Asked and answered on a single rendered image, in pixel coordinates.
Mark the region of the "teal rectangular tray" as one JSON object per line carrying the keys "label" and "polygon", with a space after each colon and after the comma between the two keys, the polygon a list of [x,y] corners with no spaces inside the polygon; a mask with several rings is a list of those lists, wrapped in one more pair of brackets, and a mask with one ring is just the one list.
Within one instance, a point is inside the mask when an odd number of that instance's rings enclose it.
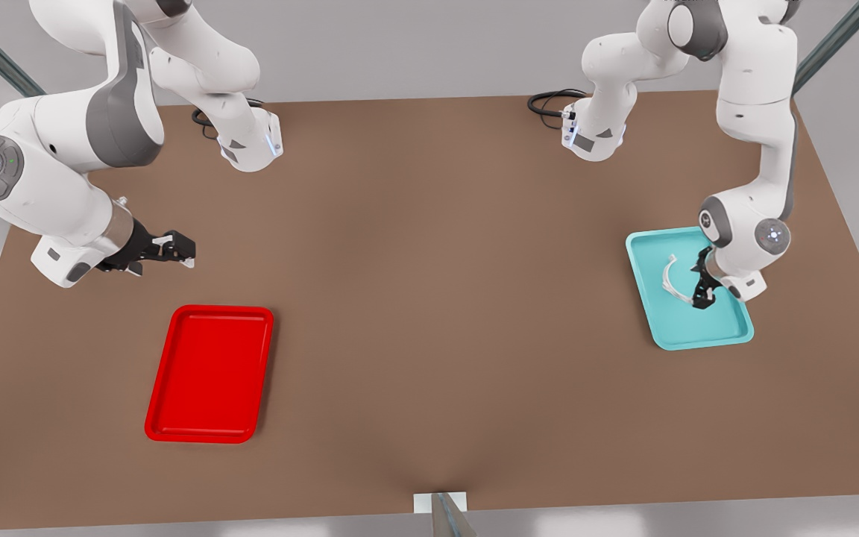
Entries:
{"label": "teal rectangular tray", "polygon": [[653,340],[661,349],[739,345],[754,337],[746,304],[727,290],[717,289],[715,303],[699,310],[664,288],[664,273],[668,273],[674,289],[692,297],[699,275],[690,269],[699,252],[709,245],[698,227],[635,232],[626,238],[625,247],[642,308]]}

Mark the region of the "red rectangular tray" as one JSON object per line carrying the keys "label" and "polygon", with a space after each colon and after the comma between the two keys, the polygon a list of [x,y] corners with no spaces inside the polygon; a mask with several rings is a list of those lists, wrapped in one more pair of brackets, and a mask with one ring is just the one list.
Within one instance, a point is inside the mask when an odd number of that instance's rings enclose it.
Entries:
{"label": "red rectangular tray", "polygon": [[148,405],[147,438],[249,441],[258,424],[274,323],[266,308],[188,304],[176,309]]}

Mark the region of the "silver frame post with foot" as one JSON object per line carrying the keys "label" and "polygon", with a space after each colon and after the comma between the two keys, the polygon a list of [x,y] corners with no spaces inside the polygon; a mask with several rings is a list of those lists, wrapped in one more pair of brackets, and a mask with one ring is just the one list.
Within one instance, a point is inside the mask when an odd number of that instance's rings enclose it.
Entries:
{"label": "silver frame post with foot", "polygon": [[433,492],[413,495],[413,513],[432,516],[432,537],[478,537],[466,518],[466,492]]}

